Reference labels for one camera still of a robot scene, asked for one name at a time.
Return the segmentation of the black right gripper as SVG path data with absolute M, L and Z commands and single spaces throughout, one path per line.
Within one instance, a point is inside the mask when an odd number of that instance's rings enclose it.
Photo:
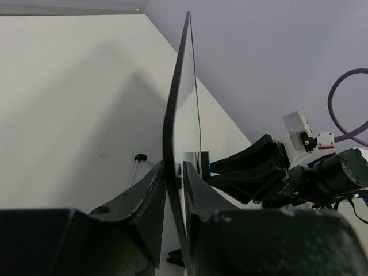
M 257 168 L 273 157 L 276 173 L 247 175 L 238 172 Z M 289 180 L 289 167 L 284 144 L 265 134 L 248 148 L 212 162 L 211 172 L 220 175 L 212 176 L 205 182 L 243 204 L 250 201 L 260 203 L 269 199 L 273 193 L 276 197 L 284 197 L 282 189 Z

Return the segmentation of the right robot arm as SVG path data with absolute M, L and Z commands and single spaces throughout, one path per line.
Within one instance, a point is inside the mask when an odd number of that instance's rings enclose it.
M 250 147 L 211 161 L 201 153 L 205 182 L 242 204 L 282 208 L 311 203 L 313 208 L 337 209 L 340 202 L 367 197 L 367 159 L 362 148 L 322 156 L 307 166 L 293 167 L 286 144 L 263 135 Z

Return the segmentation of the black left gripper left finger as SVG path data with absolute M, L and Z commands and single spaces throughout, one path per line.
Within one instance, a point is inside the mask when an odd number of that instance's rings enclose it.
M 2 275 L 154 275 L 160 265 L 166 185 L 157 163 L 90 213 L 1 210 Z

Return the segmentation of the blue bone-shaped eraser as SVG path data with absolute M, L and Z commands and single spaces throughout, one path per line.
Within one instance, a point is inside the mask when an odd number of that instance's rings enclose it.
M 184 153 L 184 161 L 191 162 L 203 180 L 211 177 L 208 151 L 186 152 Z

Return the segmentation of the white whiteboard black frame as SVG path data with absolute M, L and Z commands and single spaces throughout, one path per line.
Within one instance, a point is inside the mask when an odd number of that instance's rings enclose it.
M 198 107 L 196 63 L 193 49 L 191 12 L 186 13 L 163 124 L 165 183 L 170 199 L 182 257 L 188 273 L 192 270 L 186 234 L 184 162 L 198 163 L 201 127 Z

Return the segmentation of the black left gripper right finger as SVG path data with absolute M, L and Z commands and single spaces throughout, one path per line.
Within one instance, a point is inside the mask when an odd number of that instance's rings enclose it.
M 351 225 L 332 210 L 240 209 L 183 164 L 189 275 L 366 275 Z

